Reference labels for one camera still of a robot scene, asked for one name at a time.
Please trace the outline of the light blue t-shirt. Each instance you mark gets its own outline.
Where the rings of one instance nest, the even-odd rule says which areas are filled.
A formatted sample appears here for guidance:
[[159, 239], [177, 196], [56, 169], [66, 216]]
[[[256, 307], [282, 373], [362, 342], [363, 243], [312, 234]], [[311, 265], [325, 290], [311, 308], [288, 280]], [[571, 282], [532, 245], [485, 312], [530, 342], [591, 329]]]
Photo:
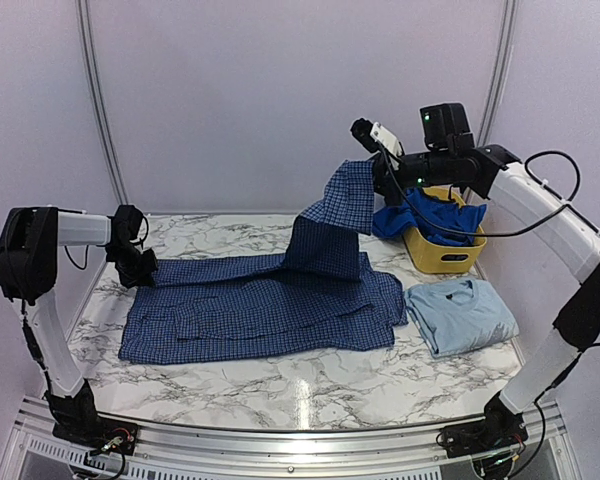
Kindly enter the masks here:
[[487, 281], [461, 277], [419, 284], [404, 292], [409, 317], [431, 355], [462, 355], [506, 342], [519, 334], [518, 323]]

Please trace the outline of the blue patterned button shirt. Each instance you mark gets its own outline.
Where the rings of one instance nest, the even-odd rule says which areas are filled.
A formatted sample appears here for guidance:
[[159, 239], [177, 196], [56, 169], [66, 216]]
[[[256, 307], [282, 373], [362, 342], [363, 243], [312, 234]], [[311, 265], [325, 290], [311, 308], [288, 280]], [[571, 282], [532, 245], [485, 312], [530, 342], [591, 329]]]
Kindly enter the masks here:
[[372, 162], [346, 161], [296, 216], [283, 253], [160, 260], [135, 294], [119, 358], [175, 365], [392, 346], [408, 315], [401, 282], [359, 245], [373, 209]]

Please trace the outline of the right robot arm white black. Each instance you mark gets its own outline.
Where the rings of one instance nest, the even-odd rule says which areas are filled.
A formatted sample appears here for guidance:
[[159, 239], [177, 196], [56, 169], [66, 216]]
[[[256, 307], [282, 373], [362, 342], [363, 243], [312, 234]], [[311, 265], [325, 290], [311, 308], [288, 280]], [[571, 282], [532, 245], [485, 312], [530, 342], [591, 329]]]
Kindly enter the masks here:
[[499, 145], [430, 150], [396, 157], [383, 144], [371, 149], [377, 193], [403, 198], [410, 187], [452, 184], [491, 200], [524, 222], [567, 266], [578, 290], [561, 308], [537, 353], [485, 405], [475, 438], [495, 448], [534, 401], [556, 387], [587, 350], [599, 346], [600, 229], [533, 177], [526, 163]]

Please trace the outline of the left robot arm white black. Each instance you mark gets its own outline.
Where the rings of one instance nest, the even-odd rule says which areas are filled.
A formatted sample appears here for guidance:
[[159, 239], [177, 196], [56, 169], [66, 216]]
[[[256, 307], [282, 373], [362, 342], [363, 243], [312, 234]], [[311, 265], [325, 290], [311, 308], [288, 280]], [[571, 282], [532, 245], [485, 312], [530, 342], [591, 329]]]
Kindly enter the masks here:
[[93, 394], [68, 349], [62, 332], [54, 287], [58, 249], [93, 246], [105, 251], [119, 283], [127, 288], [152, 286], [157, 259], [142, 247], [148, 220], [133, 205], [112, 216], [87, 214], [56, 206], [10, 210], [0, 235], [0, 289], [15, 304], [34, 361], [45, 378], [45, 397], [56, 417], [86, 445], [105, 438], [106, 423], [95, 412]]

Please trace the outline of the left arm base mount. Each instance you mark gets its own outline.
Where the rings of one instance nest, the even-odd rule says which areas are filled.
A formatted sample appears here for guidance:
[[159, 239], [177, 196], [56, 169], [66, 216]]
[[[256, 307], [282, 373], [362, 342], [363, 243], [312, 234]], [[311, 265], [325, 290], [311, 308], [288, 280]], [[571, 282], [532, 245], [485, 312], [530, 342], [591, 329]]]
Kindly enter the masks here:
[[91, 397], [51, 396], [49, 408], [55, 421], [54, 437], [89, 447], [98, 454], [134, 453], [138, 426], [101, 416]]

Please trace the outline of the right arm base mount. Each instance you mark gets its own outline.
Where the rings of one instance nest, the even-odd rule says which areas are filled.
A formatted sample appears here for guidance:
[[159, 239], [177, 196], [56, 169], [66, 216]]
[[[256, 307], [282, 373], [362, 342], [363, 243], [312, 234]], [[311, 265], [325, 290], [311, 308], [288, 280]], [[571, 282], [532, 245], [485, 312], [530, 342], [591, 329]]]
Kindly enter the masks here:
[[457, 458], [520, 445], [527, 439], [526, 423], [521, 414], [490, 411], [482, 420], [444, 427], [436, 442], [448, 458]]

